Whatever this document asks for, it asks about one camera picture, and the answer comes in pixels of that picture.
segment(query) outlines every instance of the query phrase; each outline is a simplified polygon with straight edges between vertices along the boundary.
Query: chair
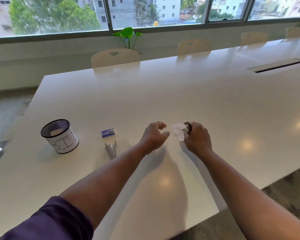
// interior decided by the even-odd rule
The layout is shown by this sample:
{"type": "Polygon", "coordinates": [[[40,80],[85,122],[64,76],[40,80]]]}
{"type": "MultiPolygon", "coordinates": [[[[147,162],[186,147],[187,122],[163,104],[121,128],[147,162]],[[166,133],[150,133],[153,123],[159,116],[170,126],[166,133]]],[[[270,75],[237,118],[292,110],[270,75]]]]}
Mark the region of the chair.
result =
{"type": "Polygon", "coordinates": [[[300,27],[286,28],[286,39],[300,37],[300,27]]]}
{"type": "Polygon", "coordinates": [[[191,39],[184,40],[178,44],[178,56],[189,55],[193,53],[211,51],[212,47],[208,40],[191,39]]]}
{"type": "Polygon", "coordinates": [[[266,43],[268,41],[268,35],[261,32],[247,32],[241,36],[242,45],[266,43]]]}
{"type": "Polygon", "coordinates": [[[132,49],[107,49],[91,58],[92,68],[107,67],[140,61],[139,53],[132,49]]]}

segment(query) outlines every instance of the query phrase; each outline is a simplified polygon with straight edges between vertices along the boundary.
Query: forearm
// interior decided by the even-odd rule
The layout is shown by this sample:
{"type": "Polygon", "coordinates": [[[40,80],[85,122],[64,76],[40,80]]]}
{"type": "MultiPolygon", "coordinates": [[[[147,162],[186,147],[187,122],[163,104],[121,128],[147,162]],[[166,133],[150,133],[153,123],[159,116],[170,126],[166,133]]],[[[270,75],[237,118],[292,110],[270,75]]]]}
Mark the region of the forearm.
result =
{"type": "Polygon", "coordinates": [[[247,239],[300,239],[300,221],[216,153],[199,154],[247,239]]]}
{"type": "Polygon", "coordinates": [[[142,145],[135,145],[69,187],[60,197],[80,209],[96,229],[145,154],[142,145]]]}

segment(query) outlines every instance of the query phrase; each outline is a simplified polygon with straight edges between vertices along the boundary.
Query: white card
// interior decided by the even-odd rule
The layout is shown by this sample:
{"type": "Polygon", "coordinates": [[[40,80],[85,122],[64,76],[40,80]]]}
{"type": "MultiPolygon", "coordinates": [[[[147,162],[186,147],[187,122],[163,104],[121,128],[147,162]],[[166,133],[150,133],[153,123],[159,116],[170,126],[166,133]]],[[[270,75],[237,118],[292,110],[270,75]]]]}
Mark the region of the white card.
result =
{"type": "Polygon", "coordinates": [[[186,125],[184,123],[177,123],[173,124],[172,129],[176,136],[178,137],[179,141],[184,141],[185,140],[185,135],[183,134],[183,129],[186,129],[186,125]]]}

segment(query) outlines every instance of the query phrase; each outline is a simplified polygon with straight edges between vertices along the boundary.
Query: floor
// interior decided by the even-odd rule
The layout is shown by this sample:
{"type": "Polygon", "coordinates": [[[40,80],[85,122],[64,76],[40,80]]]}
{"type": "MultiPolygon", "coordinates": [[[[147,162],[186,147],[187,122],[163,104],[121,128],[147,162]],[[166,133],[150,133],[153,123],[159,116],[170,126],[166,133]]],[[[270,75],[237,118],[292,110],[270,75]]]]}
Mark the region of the floor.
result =
{"type": "MultiPolygon", "coordinates": [[[[14,136],[15,125],[26,112],[36,88],[0,92],[0,147],[14,136]]],[[[300,219],[300,169],[262,190],[300,219]]],[[[245,239],[229,210],[224,210],[171,240],[245,239]]]]}

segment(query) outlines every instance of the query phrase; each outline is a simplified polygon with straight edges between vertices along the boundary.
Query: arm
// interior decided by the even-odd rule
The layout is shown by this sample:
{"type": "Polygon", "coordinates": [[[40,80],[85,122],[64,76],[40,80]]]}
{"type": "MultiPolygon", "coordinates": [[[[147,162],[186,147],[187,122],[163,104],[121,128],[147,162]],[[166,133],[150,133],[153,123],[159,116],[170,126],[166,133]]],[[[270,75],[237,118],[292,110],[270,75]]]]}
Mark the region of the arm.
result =
{"type": "Polygon", "coordinates": [[[203,161],[247,239],[300,239],[300,220],[265,195],[212,150],[206,128],[191,122],[187,148],[203,161]]]}
{"type": "Polygon", "coordinates": [[[151,123],[138,144],[66,189],[60,197],[80,209],[95,230],[144,156],[166,141],[170,132],[159,131],[166,126],[160,121],[151,123]]]}

